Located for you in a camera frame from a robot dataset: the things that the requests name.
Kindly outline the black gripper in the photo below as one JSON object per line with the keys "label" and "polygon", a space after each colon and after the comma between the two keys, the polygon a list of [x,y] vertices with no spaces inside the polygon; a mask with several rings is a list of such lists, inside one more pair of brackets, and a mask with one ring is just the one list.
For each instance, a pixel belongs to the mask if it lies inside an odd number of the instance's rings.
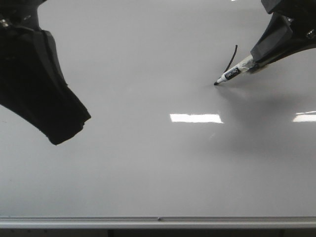
{"label": "black gripper", "polygon": [[0,24],[40,31],[38,8],[46,0],[0,0]]}
{"label": "black gripper", "polygon": [[314,0],[263,0],[272,18],[251,50],[255,63],[267,65],[316,46]]}

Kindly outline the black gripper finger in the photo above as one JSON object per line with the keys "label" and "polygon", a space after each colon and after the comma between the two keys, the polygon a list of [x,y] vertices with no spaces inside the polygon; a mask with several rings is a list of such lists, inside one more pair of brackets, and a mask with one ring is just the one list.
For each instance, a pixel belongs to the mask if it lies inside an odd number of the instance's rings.
{"label": "black gripper finger", "polygon": [[9,27],[0,32],[0,104],[58,145],[91,118],[69,89],[50,32]]}

